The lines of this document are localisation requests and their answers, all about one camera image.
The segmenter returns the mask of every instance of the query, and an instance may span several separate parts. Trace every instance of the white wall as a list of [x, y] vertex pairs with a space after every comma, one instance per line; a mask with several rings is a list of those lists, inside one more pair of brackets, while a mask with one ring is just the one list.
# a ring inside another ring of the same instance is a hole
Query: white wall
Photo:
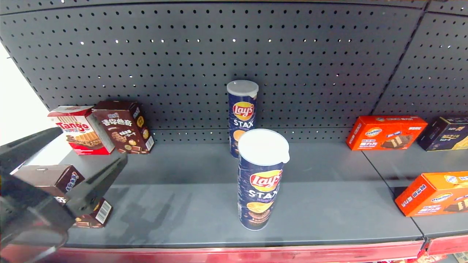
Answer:
[[0, 146], [53, 127], [49, 112], [0, 45]]

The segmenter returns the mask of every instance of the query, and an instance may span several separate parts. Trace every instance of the perforated metal panel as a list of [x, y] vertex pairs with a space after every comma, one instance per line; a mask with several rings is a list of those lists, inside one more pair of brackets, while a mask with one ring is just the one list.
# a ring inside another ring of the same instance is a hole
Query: perforated metal panel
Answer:
[[225, 85], [259, 83], [258, 126], [351, 127], [369, 114], [421, 10], [292, 3], [62, 8], [2, 16], [49, 109], [143, 103], [151, 128], [227, 127]]
[[[30, 12], [52, 8], [65, 7], [82, 7], [92, 5], [107, 5], [107, 4], [129, 4], [129, 3], [154, 3], [167, 2], [164, 0], [2, 0], [0, 5], [0, 14], [14, 14], [19, 12]], [[183, 0], [175, 0], [172, 2], [190, 2]], [[312, 0], [306, 2], [329, 2], [329, 3], [357, 3], [370, 5], [384, 6], [402, 6], [422, 8], [425, 4], [423, 0]]]
[[468, 17], [428, 13], [375, 114], [468, 113]]
[[468, 15], [468, 1], [431, 1], [427, 11], [456, 15]]
[[[273, 128], [272, 130], [281, 133], [289, 142], [341, 142], [346, 140], [351, 128]], [[229, 131], [157, 130], [153, 132], [153, 137], [163, 143], [228, 143]]]

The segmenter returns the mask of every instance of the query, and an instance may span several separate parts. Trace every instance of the chocolate cookie box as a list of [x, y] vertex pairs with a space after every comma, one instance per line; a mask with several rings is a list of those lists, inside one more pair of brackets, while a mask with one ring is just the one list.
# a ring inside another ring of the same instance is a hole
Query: chocolate cookie box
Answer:
[[[85, 180], [73, 165], [23, 166], [15, 173], [15, 176], [53, 195], [55, 200], [62, 205], [68, 201], [66, 193]], [[104, 227], [111, 212], [112, 206], [101, 198], [91, 214], [75, 219], [74, 226]]]
[[439, 117], [427, 126], [417, 143], [426, 151], [468, 149], [468, 117]]
[[119, 152], [146, 154], [153, 147], [153, 137], [137, 102], [102, 101], [93, 108], [93, 115]]

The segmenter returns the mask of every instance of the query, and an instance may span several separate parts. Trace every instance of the chip can label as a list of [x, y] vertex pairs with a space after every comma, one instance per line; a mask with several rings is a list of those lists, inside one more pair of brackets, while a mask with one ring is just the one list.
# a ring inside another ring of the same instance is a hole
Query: chip can label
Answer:
[[239, 157], [238, 199], [239, 219], [249, 230], [266, 226], [278, 195], [283, 163], [259, 166]]
[[250, 96], [229, 96], [229, 144], [231, 155], [239, 157], [239, 138], [255, 127], [256, 99]]

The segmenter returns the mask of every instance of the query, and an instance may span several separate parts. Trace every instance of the lay's stax chip can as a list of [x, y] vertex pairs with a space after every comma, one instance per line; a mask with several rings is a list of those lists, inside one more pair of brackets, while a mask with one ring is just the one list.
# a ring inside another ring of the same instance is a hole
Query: lay's stax chip can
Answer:
[[247, 229], [260, 230], [268, 223], [288, 161], [289, 144], [275, 131], [253, 129], [239, 140], [237, 207]]
[[258, 85], [248, 80], [234, 80], [227, 84], [229, 96], [229, 144], [231, 155], [239, 157], [239, 138], [255, 126]]

